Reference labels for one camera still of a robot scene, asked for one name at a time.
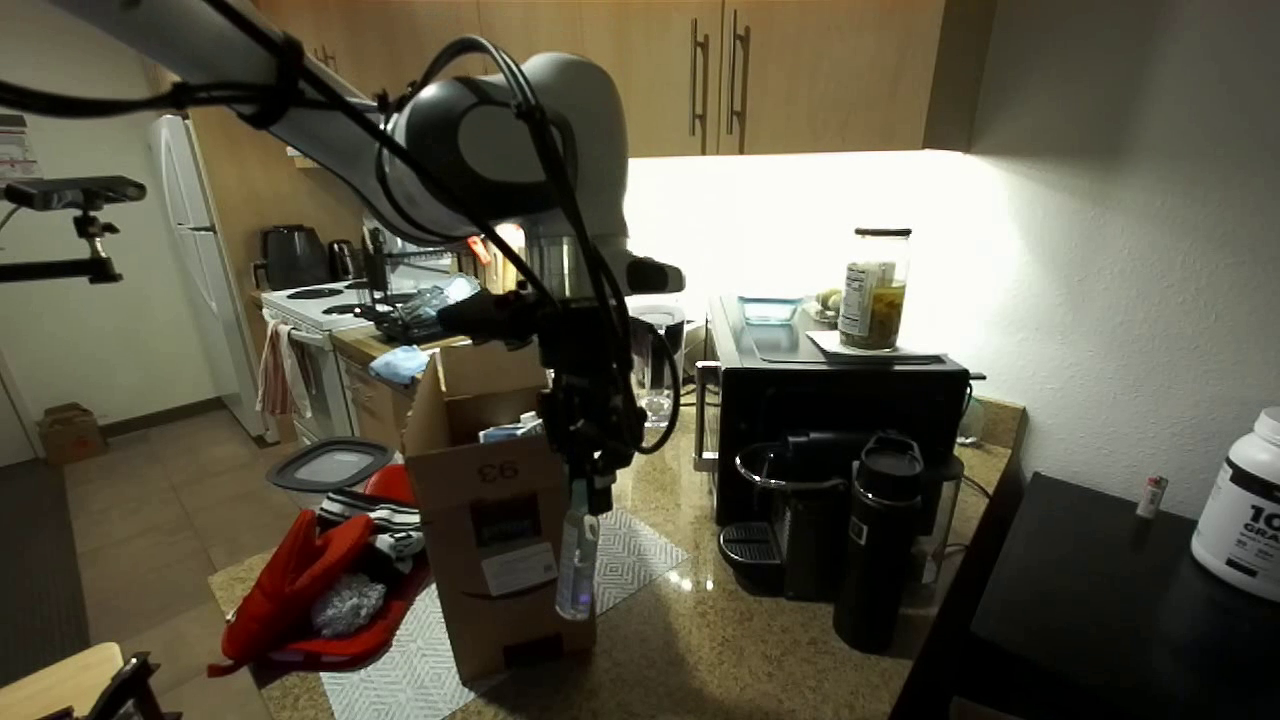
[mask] bag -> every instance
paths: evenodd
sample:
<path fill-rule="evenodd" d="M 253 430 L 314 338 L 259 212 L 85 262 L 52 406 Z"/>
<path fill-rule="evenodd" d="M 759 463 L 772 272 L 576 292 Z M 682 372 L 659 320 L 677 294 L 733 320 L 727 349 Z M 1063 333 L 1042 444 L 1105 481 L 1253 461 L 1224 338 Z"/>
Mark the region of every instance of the bag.
<path fill-rule="evenodd" d="M 413 504 L 406 469 L 381 469 L 368 494 Z M 384 656 L 414 590 L 433 579 L 429 554 L 418 554 L 414 567 L 389 588 L 384 606 L 365 626 L 349 636 L 321 636 L 312 626 L 312 606 L 326 588 L 335 588 L 349 571 L 384 558 L 373 547 L 373 536 L 375 523 L 368 514 L 326 523 L 314 511 L 299 511 L 226 618 L 220 642 L 224 659 L 208 664 L 208 674 L 226 674 L 242 664 L 270 671 L 340 671 Z"/>

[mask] black appliance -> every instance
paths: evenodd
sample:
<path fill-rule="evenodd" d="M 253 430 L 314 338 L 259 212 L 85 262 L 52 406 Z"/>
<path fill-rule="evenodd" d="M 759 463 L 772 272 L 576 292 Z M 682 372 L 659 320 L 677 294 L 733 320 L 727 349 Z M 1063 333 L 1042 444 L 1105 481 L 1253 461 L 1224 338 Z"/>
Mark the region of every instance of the black appliance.
<path fill-rule="evenodd" d="M 714 359 L 697 378 L 697 469 L 712 472 L 714 539 L 751 590 L 830 601 L 847 542 L 851 463 L 876 430 L 921 444 L 921 536 L 937 536 L 973 372 L 937 351 L 824 351 L 803 298 L 720 294 Z M 714 451 L 707 388 L 720 388 Z"/>
<path fill-rule="evenodd" d="M 358 251 L 352 238 L 326 238 L 322 262 L 330 279 L 352 279 L 352 285 L 365 279 Z"/>
<path fill-rule="evenodd" d="M 259 232 L 254 285 L 259 287 L 299 287 L 330 285 L 326 247 L 306 222 L 270 222 Z"/>

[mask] white refrigerator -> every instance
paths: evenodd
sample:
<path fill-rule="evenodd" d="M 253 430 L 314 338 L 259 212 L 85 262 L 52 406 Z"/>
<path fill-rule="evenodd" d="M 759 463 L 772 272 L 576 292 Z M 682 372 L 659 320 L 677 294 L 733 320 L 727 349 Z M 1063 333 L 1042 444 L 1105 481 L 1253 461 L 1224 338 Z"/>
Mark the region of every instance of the white refrigerator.
<path fill-rule="evenodd" d="M 205 185 L 200 142 L 182 117 L 158 117 L 153 122 L 153 149 L 158 159 L 158 194 L 171 222 L 174 259 L 190 298 L 190 320 L 214 378 L 214 396 L 242 422 L 247 436 L 262 436 L 254 412 L 254 351 L 241 313 L 237 274 L 226 267 L 224 238 L 214 237 L 212 201 Z"/>

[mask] coffee maker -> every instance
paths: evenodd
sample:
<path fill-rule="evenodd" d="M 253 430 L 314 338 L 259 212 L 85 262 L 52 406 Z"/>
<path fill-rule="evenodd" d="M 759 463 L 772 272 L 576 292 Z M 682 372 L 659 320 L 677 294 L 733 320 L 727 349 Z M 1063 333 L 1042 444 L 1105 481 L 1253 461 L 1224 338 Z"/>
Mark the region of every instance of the coffee maker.
<path fill-rule="evenodd" d="M 876 430 L 921 449 L 917 530 L 943 539 L 973 372 L 937 351 L 824 351 L 788 294 L 723 294 L 714 359 L 697 372 L 697 469 L 714 492 L 714 542 L 749 590 L 830 601 L 847 542 L 847 481 Z"/>

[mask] white wall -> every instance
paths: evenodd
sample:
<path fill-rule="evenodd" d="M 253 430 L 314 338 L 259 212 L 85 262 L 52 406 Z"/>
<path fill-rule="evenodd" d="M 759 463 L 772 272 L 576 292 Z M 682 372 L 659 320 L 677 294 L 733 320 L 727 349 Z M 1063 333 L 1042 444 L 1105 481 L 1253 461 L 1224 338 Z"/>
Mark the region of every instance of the white wall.
<path fill-rule="evenodd" d="M 5 3 L 0 75 L 85 94 L 153 93 L 147 66 L 131 50 L 46 3 Z M 120 237 L 109 237 L 109 251 L 122 285 L 0 285 L 0 354 L 27 419 L 67 400 L 88 404 L 109 422 L 212 396 L 154 194 L 147 117 L 27 117 L 27 122 L 40 177 L 131 177 L 147 185 L 147 201 L 98 212 L 120 228 Z M 85 238 L 70 232 L 70 212 L 21 212 L 0 232 L 0 262 L 75 254 L 85 254 Z"/>
<path fill-rule="evenodd" d="M 1026 404 L 1026 469 L 1194 514 L 1280 404 L 1280 3 L 999 0 L 968 156 L 635 159 L 630 237 L 699 292 L 839 285 L 917 222 L 904 338 Z"/>

